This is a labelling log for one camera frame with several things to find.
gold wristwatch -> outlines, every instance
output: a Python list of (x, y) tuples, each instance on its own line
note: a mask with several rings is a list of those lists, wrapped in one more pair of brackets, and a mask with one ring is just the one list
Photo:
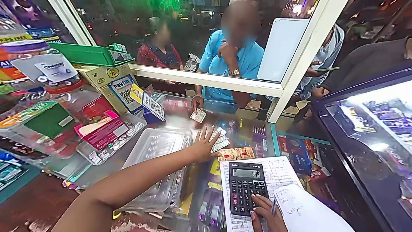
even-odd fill
[(229, 76), (236, 76), (236, 75), (239, 75), (239, 74), (240, 74), (239, 69), (235, 69), (235, 70), (229, 72)]

white window frame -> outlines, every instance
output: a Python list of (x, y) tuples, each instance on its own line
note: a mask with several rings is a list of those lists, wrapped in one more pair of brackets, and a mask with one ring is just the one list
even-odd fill
[[(78, 44), (96, 46), (96, 42), (70, 0), (48, 1)], [(277, 97), (279, 100), (276, 99), (272, 103), (267, 114), (268, 122), (276, 123), (347, 1), (319, 0), (280, 84), (138, 64), (129, 64), (129, 67), (138, 76)]]

man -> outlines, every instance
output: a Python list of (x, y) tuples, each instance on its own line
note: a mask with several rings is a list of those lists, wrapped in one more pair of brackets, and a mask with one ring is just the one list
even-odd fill
[[(295, 92), (290, 98), (286, 107), (296, 104), (296, 102), (307, 100), (311, 96), (312, 89), (320, 85), (328, 76), (329, 72), (320, 72), (315, 69), (331, 68), (336, 60), (337, 55), (342, 48), (345, 31), (335, 24), (324, 40), (322, 47), (316, 54), (311, 66), (307, 69)], [(269, 109), (274, 97), (265, 96), (262, 101), (261, 110), (256, 119), (265, 120), (267, 110)]]
[(312, 95), (322, 97), (347, 89), (393, 73), (397, 66), (412, 67), (412, 38), (358, 47), (341, 62), (339, 70), (334, 71), (320, 86), (312, 90)]
[[(228, 6), (222, 17), (222, 30), (209, 38), (198, 72), (256, 79), (264, 50), (255, 42), (260, 28), (258, 12), (249, 1)], [(203, 108), (204, 99), (236, 103), (244, 108), (256, 95), (195, 85), (192, 107)]]

pink box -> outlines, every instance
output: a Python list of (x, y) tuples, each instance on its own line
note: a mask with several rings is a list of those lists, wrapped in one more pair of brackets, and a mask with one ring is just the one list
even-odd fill
[(108, 110), (104, 112), (104, 114), (111, 117), (112, 120), (87, 135), (82, 135), (79, 132), (79, 129), (84, 127), (83, 125), (78, 125), (75, 127), (77, 134), (99, 151), (128, 131), (128, 128), (124, 124), (123, 120), (115, 112)]

woman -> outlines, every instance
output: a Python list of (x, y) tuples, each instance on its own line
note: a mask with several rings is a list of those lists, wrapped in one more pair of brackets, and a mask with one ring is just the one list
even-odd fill
[[(154, 28), (154, 38), (149, 45), (142, 45), (137, 53), (138, 64), (155, 66), (168, 69), (183, 70), (182, 60), (175, 47), (170, 43), (171, 32), (165, 20), (150, 18)], [(186, 95), (186, 87), (183, 83), (174, 81), (157, 80), (153, 83), (155, 90), (175, 92)]]
[[(114, 210), (142, 194), (165, 176), (193, 162), (204, 162), (221, 154), (210, 153), (220, 132), (209, 142), (213, 128), (206, 135), (207, 127), (198, 133), (192, 146), (165, 156), (146, 160), (114, 173), (81, 193), (66, 210), (52, 232), (101, 232), (109, 231)], [(255, 232), (261, 232), (258, 215), (263, 216), (271, 232), (287, 232), (280, 210), (270, 213), (272, 202), (259, 195), (252, 195), (259, 206), (250, 212)]]

